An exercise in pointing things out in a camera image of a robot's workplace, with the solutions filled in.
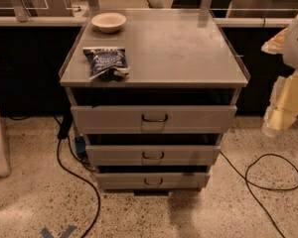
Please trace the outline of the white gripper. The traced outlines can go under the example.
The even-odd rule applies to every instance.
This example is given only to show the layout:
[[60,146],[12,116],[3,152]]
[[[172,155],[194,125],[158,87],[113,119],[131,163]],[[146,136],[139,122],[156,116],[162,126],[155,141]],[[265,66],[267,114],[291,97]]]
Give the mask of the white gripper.
[[[265,42],[261,50],[267,54],[283,53],[287,28]],[[273,85],[270,104],[266,109],[262,132],[268,137],[276,137],[289,129],[298,117],[298,70],[285,78],[279,76]]]

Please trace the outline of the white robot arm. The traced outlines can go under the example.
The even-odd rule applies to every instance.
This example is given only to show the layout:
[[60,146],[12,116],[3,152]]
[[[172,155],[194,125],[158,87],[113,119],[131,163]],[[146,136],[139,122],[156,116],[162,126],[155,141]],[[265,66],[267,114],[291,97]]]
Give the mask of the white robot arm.
[[283,62],[294,69],[292,75],[279,76],[275,81],[264,115],[262,132],[276,137],[298,117],[298,14],[288,27],[265,42],[261,50],[271,55],[281,54]]

